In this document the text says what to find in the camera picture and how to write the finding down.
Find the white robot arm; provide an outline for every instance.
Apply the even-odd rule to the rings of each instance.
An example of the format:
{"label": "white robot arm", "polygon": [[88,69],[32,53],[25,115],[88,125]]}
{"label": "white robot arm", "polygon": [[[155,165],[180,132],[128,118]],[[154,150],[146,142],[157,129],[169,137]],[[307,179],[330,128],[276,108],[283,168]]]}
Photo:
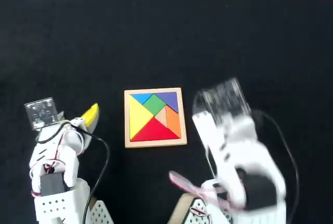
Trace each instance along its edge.
{"label": "white robot arm", "polygon": [[201,189],[186,190],[190,182],[172,173],[171,180],[204,200],[213,224],[228,223],[222,210],[230,212],[234,224],[286,223],[284,178],[258,141],[237,80],[201,91],[193,112],[207,160],[211,153],[216,173],[209,162],[214,179],[204,182]]}
{"label": "white robot arm", "polygon": [[[60,119],[52,98],[27,103],[25,108],[33,129],[40,132],[29,162],[37,221],[81,224],[90,188],[78,178],[78,156],[90,144],[87,134],[96,127],[98,104],[71,121]],[[85,223],[91,223],[89,211]]]}

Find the wooden tangram board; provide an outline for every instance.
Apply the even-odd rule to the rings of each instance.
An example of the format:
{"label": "wooden tangram board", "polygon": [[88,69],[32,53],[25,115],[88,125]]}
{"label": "wooden tangram board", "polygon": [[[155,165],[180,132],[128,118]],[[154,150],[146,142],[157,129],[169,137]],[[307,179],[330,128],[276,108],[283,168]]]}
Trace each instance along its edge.
{"label": "wooden tangram board", "polygon": [[125,147],[171,146],[187,143],[182,90],[126,90]]}

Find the black table surface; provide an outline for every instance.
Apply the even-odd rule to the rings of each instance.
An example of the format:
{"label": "black table surface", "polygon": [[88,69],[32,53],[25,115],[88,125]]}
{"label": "black table surface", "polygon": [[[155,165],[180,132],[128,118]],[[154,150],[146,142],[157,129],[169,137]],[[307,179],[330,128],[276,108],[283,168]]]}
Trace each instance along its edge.
{"label": "black table surface", "polygon": [[[333,0],[0,0],[1,223],[35,223],[28,162],[35,133],[23,104],[52,96],[80,116],[100,105],[96,134],[111,163],[96,192],[115,223],[166,223],[181,196],[175,170],[210,178],[191,121],[195,92],[238,77],[247,101],[280,124],[299,165],[294,223],[330,223]],[[181,87],[188,145],[124,148],[126,89]],[[259,130],[287,184],[277,132]],[[92,142],[80,177],[93,185],[105,151]]]}

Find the black cable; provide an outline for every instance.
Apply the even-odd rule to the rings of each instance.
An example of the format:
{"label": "black cable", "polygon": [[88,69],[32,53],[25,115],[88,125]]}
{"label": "black cable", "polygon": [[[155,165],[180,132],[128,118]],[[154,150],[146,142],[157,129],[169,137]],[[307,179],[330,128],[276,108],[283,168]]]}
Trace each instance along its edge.
{"label": "black cable", "polygon": [[41,143],[41,144],[45,144],[45,143],[51,141],[53,138],[56,137],[56,135],[59,134],[59,132],[62,130],[62,128],[63,128],[66,124],[70,124],[70,122],[64,122],[64,123],[62,123],[62,124],[60,125],[60,127],[57,129],[57,131],[56,131],[52,136],[50,136],[49,138],[47,138],[46,140],[38,141],[38,137],[39,137],[39,136],[37,136],[37,138],[36,138],[36,142],[37,142],[37,143]]}
{"label": "black cable", "polygon": [[297,167],[297,163],[293,157],[293,155],[291,154],[290,152],[290,149],[287,145],[287,142],[286,142],[286,139],[281,131],[281,128],[280,126],[277,124],[277,122],[275,121],[275,119],[273,117],[271,117],[270,115],[268,115],[267,113],[265,113],[264,111],[261,111],[261,110],[253,110],[252,111],[253,113],[258,113],[260,115],[262,115],[264,118],[266,118],[267,120],[271,121],[271,123],[273,123],[273,125],[276,127],[277,131],[279,132],[279,135],[280,135],[280,139],[282,140],[288,154],[289,154],[289,157],[290,157],[290,160],[291,160],[291,163],[294,167],[294,170],[295,170],[295,178],[296,178],[296,193],[295,193],[295,199],[294,199],[294,203],[293,203],[293,206],[292,206],[292,209],[291,209],[291,213],[288,217],[288,220],[287,220],[287,223],[288,224],[291,224],[291,221],[293,219],[293,216],[295,215],[295,212],[296,212],[296,208],[297,208],[297,205],[298,205],[298,202],[299,202],[299,198],[300,198],[300,181],[299,181],[299,173],[298,173],[298,167]]}
{"label": "black cable", "polygon": [[72,125],[72,124],[71,124],[71,126],[72,126],[73,128],[75,128],[77,131],[82,132],[82,133],[84,133],[84,134],[86,134],[86,135],[89,135],[89,136],[91,136],[92,138],[97,139],[98,141],[101,141],[101,142],[104,144],[105,148],[106,148],[106,160],[105,160],[105,165],[104,165],[103,169],[101,170],[101,172],[100,172],[100,174],[99,174],[99,177],[98,177],[98,179],[97,179],[97,181],[96,181],[96,183],[95,183],[93,189],[92,189],[91,192],[90,192],[90,195],[89,195],[89,197],[88,197],[87,203],[86,203],[85,208],[84,208],[82,224],[85,224],[85,219],[86,219],[86,217],[87,217],[87,212],[88,212],[88,208],[89,208],[89,203],[90,203],[90,201],[91,201],[91,199],[92,199],[92,197],[93,197],[93,195],[94,195],[94,193],[95,193],[95,191],[96,191],[96,189],[97,189],[97,187],[98,187],[98,185],[99,185],[99,183],[100,183],[100,181],[101,181],[101,179],[102,179],[102,177],[103,177],[103,175],[104,175],[104,172],[105,172],[106,168],[108,167],[109,161],[110,161],[110,148],[109,148],[108,144],[107,144],[103,139],[101,139],[101,138],[95,136],[94,134],[91,134],[91,133],[89,133],[89,132],[87,132],[87,131],[85,131],[85,130],[79,128],[79,127],[76,127],[76,126],[74,126],[74,125]]}

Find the purple triangle piece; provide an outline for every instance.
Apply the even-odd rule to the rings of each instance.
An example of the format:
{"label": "purple triangle piece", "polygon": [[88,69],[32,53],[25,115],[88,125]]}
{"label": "purple triangle piece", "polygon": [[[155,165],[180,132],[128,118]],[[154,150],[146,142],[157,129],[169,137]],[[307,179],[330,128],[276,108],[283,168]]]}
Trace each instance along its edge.
{"label": "purple triangle piece", "polygon": [[162,99],[172,110],[178,113],[177,93],[154,93]]}

